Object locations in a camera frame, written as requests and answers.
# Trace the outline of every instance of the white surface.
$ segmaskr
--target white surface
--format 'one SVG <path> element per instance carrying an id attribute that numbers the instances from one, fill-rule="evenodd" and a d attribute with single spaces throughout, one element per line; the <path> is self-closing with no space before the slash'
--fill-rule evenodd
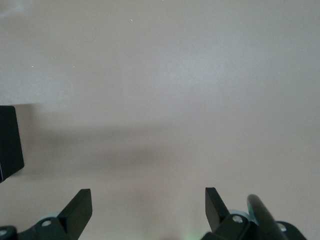
<path id="1" fill-rule="evenodd" d="M 0 226 L 91 188 L 81 240 L 199 240 L 205 187 L 318 239 L 318 0 L 0 0 L 0 104 L 25 168 Z"/>

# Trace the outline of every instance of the screw head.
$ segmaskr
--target screw head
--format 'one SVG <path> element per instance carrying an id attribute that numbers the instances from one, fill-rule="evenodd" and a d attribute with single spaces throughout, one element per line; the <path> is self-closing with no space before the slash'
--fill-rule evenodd
<path id="1" fill-rule="evenodd" d="M 50 220 L 46 220 L 41 224 L 41 227 L 46 227 L 46 226 L 49 226 L 50 224 L 51 224 L 51 221 Z"/>
<path id="2" fill-rule="evenodd" d="M 238 224 L 241 224 L 241 223 L 244 222 L 243 219 L 242 219 L 242 217 L 240 217 L 239 215 L 234 215 L 234 216 L 232 217 L 232 220 L 233 220 L 234 222 L 238 223 Z"/>
<path id="3" fill-rule="evenodd" d="M 4 236 L 7 234 L 7 230 L 3 229 L 3 230 L 0 230 L 0 236 Z"/>
<path id="4" fill-rule="evenodd" d="M 287 228 L 286 228 L 285 225 L 283 225 L 282 223 L 278 223 L 278 227 L 280 228 L 280 230 L 281 230 L 282 232 L 287 231 Z"/>

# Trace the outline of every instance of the black plastic part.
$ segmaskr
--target black plastic part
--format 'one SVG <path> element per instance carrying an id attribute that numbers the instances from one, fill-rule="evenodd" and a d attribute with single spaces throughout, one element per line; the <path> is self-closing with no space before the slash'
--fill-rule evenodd
<path id="1" fill-rule="evenodd" d="M 236 214 L 227 216 L 215 232 L 207 233 L 202 240 L 242 240 L 250 227 L 250 222 L 243 216 L 239 216 L 242 222 L 233 220 Z"/>
<path id="2" fill-rule="evenodd" d="M 249 195 L 247 204 L 250 215 L 258 222 L 259 231 L 265 239 L 288 240 L 287 236 L 280 230 L 277 222 L 258 196 L 254 194 Z"/>
<path id="3" fill-rule="evenodd" d="M 82 189 L 57 216 L 64 231 L 72 239 L 80 237 L 92 216 L 90 189 Z"/>
<path id="4" fill-rule="evenodd" d="M 14 226 L 0 227 L 0 240 L 17 240 L 17 229 Z"/>
<path id="5" fill-rule="evenodd" d="M 0 106 L 0 183 L 24 166 L 15 107 Z"/>
<path id="6" fill-rule="evenodd" d="M 19 240 L 70 240 L 60 221 L 56 217 L 48 217 L 39 221 L 32 228 L 19 233 Z"/>
<path id="7" fill-rule="evenodd" d="M 261 233 L 259 226 L 253 221 L 250 222 L 250 228 L 245 234 L 246 240 L 267 240 Z"/>
<path id="8" fill-rule="evenodd" d="M 0 240 L 77 240 L 91 215 L 91 191 L 82 189 L 58 217 L 42 219 L 19 234 L 14 226 L 2 226 Z"/>
<path id="9" fill-rule="evenodd" d="M 283 233 L 290 240 L 307 240 L 305 236 L 292 224 L 285 221 L 277 221 L 279 224 L 283 224 L 286 228 L 286 231 Z"/>
<path id="10" fill-rule="evenodd" d="M 212 232 L 230 215 L 226 205 L 214 187 L 205 188 L 205 214 Z"/>

